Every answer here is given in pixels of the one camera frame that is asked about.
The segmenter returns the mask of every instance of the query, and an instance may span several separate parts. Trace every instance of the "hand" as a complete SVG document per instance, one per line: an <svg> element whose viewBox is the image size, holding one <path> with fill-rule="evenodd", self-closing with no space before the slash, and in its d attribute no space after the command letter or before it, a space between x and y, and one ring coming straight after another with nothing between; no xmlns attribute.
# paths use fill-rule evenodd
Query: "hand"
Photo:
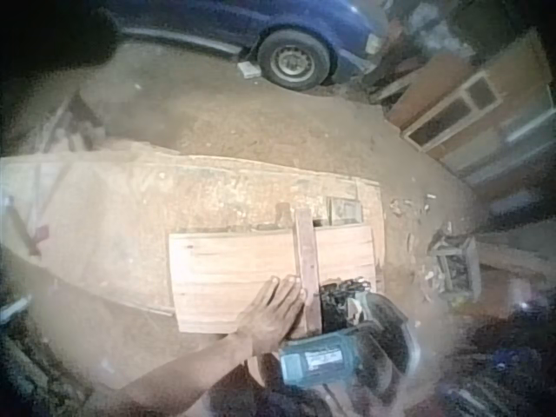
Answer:
<svg viewBox="0 0 556 417"><path fill-rule="evenodd" d="M285 280L274 276L262 286L238 317L236 333L248 339L252 356L278 349L301 311L305 297L300 278L292 275Z"/></svg>

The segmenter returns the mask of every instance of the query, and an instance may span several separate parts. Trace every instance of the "blue car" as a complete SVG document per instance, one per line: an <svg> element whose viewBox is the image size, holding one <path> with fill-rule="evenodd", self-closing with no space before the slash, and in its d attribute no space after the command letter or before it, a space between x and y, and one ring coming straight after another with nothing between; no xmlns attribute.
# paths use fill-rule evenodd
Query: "blue car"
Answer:
<svg viewBox="0 0 556 417"><path fill-rule="evenodd" d="M305 90L367 74L387 37L380 0L108 0L124 34L247 49L263 75Z"/></svg>

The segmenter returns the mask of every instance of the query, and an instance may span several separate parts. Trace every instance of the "car wheel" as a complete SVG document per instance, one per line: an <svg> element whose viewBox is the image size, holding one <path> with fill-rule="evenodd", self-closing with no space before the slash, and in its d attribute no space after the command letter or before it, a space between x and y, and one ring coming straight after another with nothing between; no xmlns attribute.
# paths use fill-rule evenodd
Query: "car wheel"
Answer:
<svg viewBox="0 0 556 417"><path fill-rule="evenodd" d="M259 48L262 73L272 83L303 91L319 85L330 71L327 47L307 33L279 30Z"/></svg>

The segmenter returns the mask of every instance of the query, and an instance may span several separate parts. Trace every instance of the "power tool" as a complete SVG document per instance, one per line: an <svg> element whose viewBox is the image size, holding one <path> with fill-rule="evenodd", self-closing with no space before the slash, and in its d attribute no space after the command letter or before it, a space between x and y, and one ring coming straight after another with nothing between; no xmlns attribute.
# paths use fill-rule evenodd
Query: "power tool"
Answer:
<svg viewBox="0 0 556 417"><path fill-rule="evenodd" d="M321 288L323 334L289 341L280 351L284 383L312 387L355 378L378 396L411 374L420 350L407 317L365 281Z"/></svg>

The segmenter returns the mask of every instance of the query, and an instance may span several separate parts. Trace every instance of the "dirt floor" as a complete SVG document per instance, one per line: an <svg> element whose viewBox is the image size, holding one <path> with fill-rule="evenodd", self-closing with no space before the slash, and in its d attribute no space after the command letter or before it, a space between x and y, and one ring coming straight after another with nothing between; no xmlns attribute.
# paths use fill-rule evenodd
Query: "dirt floor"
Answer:
<svg viewBox="0 0 556 417"><path fill-rule="evenodd" d="M66 76L51 77L37 88L36 100L60 94L66 82ZM82 95L113 136L188 155L230 156L379 182L386 217L386 291L410 318L422 344L420 372L409 383L418 392L412 396L429 390L424 382L434 382L440 358L460 334L446 304L425 282L432 265L427 245L440 228L455 234L471 230L482 210L467 186L399 138L380 107L350 100L361 96L342 86L302 94L262 78L244 80L228 60L155 43L122 45L91 74ZM33 103L28 104L32 114ZM427 201L426 212L427 194L436 198ZM391 209L396 200L397 214ZM177 334L168 318L57 296L67 306L60 320L71 316L75 328L87 329L74 343L87 344L87 354L98 363L97 380L118 385L123 383L119 368L136 367L139 376L200 346Z"/></svg>

